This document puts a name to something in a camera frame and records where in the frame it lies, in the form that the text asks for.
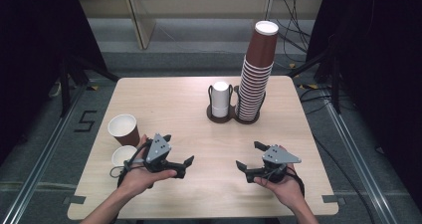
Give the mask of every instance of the wrist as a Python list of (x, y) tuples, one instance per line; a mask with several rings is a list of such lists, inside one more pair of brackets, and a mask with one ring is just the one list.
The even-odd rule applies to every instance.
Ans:
[(124, 188), (124, 187), (118, 187), (115, 191), (114, 194), (118, 197), (118, 199), (122, 200), (122, 201), (126, 201), (128, 202), (130, 199), (132, 199), (134, 196), (136, 196), (135, 194), (131, 193), (128, 188)]
[(298, 223), (317, 224), (317, 219), (304, 199), (288, 206), (298, 219)]

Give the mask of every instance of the forearm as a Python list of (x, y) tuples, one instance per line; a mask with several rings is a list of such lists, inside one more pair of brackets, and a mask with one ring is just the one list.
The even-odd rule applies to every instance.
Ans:
[(317, 219), (308, 204), (303, 201), (291, 207), (291, 210), (298, 219), (299, 224), (317, 224)]
[(120, 209), (131, 199), (131, 197), (131, 195), (121, 189), (115, 190), (81, 223), (110, 223), (111, 220), (118, 214)]

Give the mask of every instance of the gray floor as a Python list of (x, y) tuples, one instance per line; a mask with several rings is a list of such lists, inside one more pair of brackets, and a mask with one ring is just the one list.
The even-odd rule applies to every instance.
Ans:
[[(90, 23), (104, 53), (108, 69), (121, 77), (238, 76), (252, 26), (250, 20), (159, 20), (148, 49), (139, 50), (129, 20), (93, 19)], [(312, 32), (313, 21), (301, 21), (300, 24), (304, 31)], [(301, 41), (292, 32), (288, 33), (288, 37), (298, 43)], [(297, 61), (305, 59), (305, 53), (291, 45), (286, 44), (286, 48), (284, 45), (284, 42), (279, 40), (273, 76), (285, 75), (289, 72), (290, 64), (299, 66), (302, 62)], [(313, 74), (316, 68), (294, 78), (294, 83), (298, 85), (299, 96), (307, 91), (299, 88), (299, 85), (315, 83)], [(64, 133), (47, 162), (48, 165), (42, 170), (42, 176), (32, 198), (25, 206), (20, 223), (77, 223), (67, 218), (69, 207), (67, 198), (75, 192), (115, 86), (115, 83), (95, 73), (88, 72), (88, 75), (92, 80), (90, 85), (95, 88), (83, 87), (73, 91), (75, 96), (77, 91), (83, 89), (82, 96), (69, 117)], [(382, 190), (396, 222), (420, 223), (422, 216), (405, 187), (388, 160), (375, 151), (376, 140), (359, 115), (358, 108), (344, 91), (341, 94), (341, 118), (346, 123), (376, 184)], [(306, 93), (303, 99), (318, 96), (321, 96), (321, 91), (311, 91)], [(375, 223), (383, 223), (383, 219), (380, 218), (382, 215), (378, 214), (376, 205), (365, 189), (364, 182), (334, 125), (329, 106), (330, 104), (324, 99), (303, 102), (314, 135), (332, 154), (362, 194), (370, 207)], [(79, 123), (86, 111), (91, 111), (86, 114), (86, 119), (95, 123), (91, 131), (76, 132), (76, 129), (88, 128), (86, 123)], [(44, 146), (49, 142), (50, 135), (60, 121), (60, 112), (60, 97), (52, 97), (32, 122), (32, 128), (27, 132), (28, 141), (17, 145), (2, 164), (0, 168), (2, 218), (16, 199), (22, 183), (29, 176)], [(319, 153), (339, 201), (339, 212), (334, 216), (319, 216), (319, 222), (370, 223), (364, 204), (350, 182), (320, 146)], [(313, 188), (313, 184), (306, 183), (306, 188)], [(280, 220), (282, 223), (296, 223), (291, 217)]]

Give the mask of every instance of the black strap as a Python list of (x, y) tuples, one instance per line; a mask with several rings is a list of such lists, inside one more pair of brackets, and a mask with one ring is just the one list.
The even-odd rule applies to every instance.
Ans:
[(294, 174), (291, 174), (291, 173), (286, 172), (286, 175), (292, 177), (298, 183), (299, 188), (301, 189), (301, 193), (305, 197), (305, 185), (304, 185), (304, 182), (302, 181), (301, 178), (298, 177), (298, 174), (292, 168), (289, 168), (288, 167), (288, 169), (291, 170)]

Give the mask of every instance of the human hand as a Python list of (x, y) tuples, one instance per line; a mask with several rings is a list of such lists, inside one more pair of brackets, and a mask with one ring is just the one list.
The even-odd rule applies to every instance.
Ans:
[[(137, 148), (146, 143), (146, 139), (147, 137), (144, 134), (140, 139), (140, 143)], [(143, 149), (136, 158), (142, 158), (144, 151), (145, 149)], [(128, 195), (134, 197), (144, 192), (154, 182), (173, 177), (176, 174), (177, 172), (175, 170), (163, 170), (160, 172), (151, 173), (141, 164), (133, 164), (131, 166), (131, 171), (127, 173), (118, 189), (124, 190), (128, 193)]]
[[(295, 168), (292, 163), (288, 163), (287, 172), (295, 175)], [(294, 178), (285, 175), (282, 181), (274, 183), (262, 177), (255, 177), (254, 182), (271, 190), (281, 203), (292, 209), (296, 204), (304, 202), (301, 188)]]

